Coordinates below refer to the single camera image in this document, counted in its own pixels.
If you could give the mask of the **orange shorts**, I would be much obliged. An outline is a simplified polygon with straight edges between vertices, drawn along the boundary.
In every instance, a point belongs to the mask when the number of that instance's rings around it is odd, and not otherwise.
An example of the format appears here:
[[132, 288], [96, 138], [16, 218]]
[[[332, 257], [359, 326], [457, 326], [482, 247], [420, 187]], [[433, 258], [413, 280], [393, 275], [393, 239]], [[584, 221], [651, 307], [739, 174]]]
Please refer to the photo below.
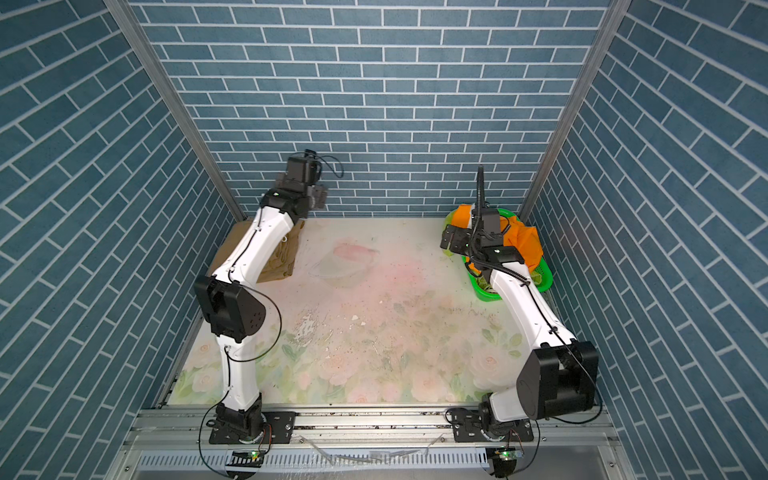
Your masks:
[[[471, 204], [458, 206], [445, 217], [444, 225], [468, 228], [472, 209]], [[503, 245], [515, 247], [520, 252], [530, 273], [540, 270], [544, 255], [537, 228], [526, 226], [505, 209], [499, 209], [499, 225], [501, 230], [508, 227], [503, 235]]]

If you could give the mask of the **green perforated plastic basket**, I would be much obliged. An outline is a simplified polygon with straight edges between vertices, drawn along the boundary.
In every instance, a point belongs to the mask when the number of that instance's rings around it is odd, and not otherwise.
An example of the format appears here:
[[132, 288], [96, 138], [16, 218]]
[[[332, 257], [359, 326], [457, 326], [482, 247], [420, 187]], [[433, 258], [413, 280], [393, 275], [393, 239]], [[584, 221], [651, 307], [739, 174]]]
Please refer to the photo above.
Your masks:
[[[461, 228], [467, 228], [469, 226], [471, 208], [471, 205], [460, 205], [445, 217], [444, 225], [455, 225]], [[543, 257], [538, 230], [535, 227], [526, 226], [509, 210], [499, 209], [498, 212], [500, 215], [501, 229], [504, 229], [509, 221], [512, 222], [512, 227], [504, 234], [505, 246], [522, 246], [523, 255], [526, 253], [540, 253], [539, 263], [535, 267], [532, 267], [528, 263], [526, 257], [525, 262], [536, 288], [540, 292], [547, 291], [553, 283], [553, 274]], [[477, 273], [476, 269], [473, 269], [468, 273], [468, 278], [477, 298], [484, 302], [500, 300], [500, 295], [491, 288], [490, 284], [481, 277], [475, 277], [474, 273]]]

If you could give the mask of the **tan drawstring shorts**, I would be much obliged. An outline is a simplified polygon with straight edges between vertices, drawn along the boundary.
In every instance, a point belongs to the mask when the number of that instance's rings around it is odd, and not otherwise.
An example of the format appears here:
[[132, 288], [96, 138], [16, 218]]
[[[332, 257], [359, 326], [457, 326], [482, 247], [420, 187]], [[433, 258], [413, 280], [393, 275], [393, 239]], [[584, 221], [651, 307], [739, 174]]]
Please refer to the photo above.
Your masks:
[[[211, 276], [213, 272], [232, 254], [234, 248], [244, 238], [250, 224], [251, 221], [246, 220], [236, 222], [232, 226], [224, 242], [215, 254], [213, 261], [207, 270], [207, 276]], [[300, 233], [304, 225], [305, 221], [300, 220], [284, 240], [276, 247], [256, 280], [257, 283], [282, 280], [293, 274], [295, 259], [299, 250]]]

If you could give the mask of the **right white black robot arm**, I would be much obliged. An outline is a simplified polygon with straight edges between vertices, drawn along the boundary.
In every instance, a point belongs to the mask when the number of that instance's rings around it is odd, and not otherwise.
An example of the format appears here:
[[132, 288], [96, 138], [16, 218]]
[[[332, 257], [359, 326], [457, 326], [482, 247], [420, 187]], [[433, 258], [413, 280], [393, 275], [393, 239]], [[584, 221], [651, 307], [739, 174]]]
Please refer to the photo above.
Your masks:
[[512, 384], [480, 404], [483, 428], [496, 432], [522, 420], [590, 410], [598, 397], [599, 355], [580, 341], [546, 304], [526, 257], [508, 245], [512, 219], [494, 208], [461, 205], [448, 215], [440, 247], [465, 258], [469, 275], [490, 285], [521, 329], [527, 357]]

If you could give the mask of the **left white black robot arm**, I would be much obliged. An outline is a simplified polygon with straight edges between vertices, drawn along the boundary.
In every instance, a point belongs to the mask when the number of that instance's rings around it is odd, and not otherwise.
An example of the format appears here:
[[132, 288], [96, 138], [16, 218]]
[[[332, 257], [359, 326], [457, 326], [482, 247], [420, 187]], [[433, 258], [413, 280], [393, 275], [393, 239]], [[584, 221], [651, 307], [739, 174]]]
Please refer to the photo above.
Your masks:
[[265, 294], [255, 283], [269, 258], [298, 221], [325, 204], [318, 176], [282, 174], [262, 198], [255, 218], [232, 253], [194, 291], [219, 347], [223, 375], [216, 425], [241, 443], [263, 435], [262, 394], [255, 380], [256, 335], [267, 320]]

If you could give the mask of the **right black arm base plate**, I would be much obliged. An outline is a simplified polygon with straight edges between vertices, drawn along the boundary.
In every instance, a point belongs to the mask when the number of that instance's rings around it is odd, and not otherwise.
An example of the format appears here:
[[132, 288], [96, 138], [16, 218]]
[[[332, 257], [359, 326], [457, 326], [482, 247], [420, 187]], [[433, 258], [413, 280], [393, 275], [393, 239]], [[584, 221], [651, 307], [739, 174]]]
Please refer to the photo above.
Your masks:
[[488, 412], [453, 407], [444, 411], [454, 441], [457, 443], [477, 442], [530, 442], [534, 440], [528, 420], [497, 422]]

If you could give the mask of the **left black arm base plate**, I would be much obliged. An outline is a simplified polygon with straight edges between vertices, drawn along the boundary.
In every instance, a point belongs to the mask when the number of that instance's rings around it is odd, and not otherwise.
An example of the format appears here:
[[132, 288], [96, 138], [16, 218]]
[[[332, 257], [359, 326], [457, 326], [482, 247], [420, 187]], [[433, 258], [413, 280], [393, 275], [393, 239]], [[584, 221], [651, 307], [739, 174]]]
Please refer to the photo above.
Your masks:
[[205, 425], [211, 428], [211, 444], [249, 445], [249, 444], [289, 444], [293, 435], [297, 413], [259, 412], [245, 417], [244, 423], [237, 425], [219, 418], [207, 420]]

